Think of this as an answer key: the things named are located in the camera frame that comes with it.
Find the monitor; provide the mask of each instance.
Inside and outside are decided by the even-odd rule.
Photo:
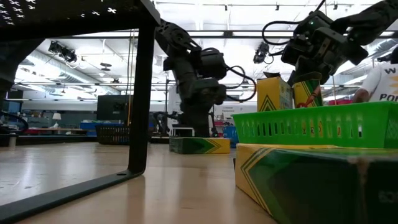
[[[129,95],[98,96],[98,120],[127,120]]]

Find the green plastic basket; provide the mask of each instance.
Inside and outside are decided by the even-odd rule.
[[[233,115],[240,143],[398,148],[398,103]]]

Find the wooden table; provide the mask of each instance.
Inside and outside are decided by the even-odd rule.
[[[0,152],[0,205],[124,170],[128,146],[95,142]],[[276,224],[235,187],[231,155],[180,155],[150,144],[143,176],[21,224]]]

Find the lamp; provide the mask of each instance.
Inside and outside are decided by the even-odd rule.
[[[54,113],[54,115],[52,116],[52,119],[55,120],[55,124],[54,126],[52,126],[52,128],[57,128],[59,125],[57,123],[57,120],[61,120],[61,114],[60,113]]]

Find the blue bin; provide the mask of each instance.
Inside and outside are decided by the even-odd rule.
[[[223,136],[224,138],[231,140],[231,147],[235,148],[236,144],[239,143],[238,134],[236,132],[235,126],[225,126],[223,128]]]

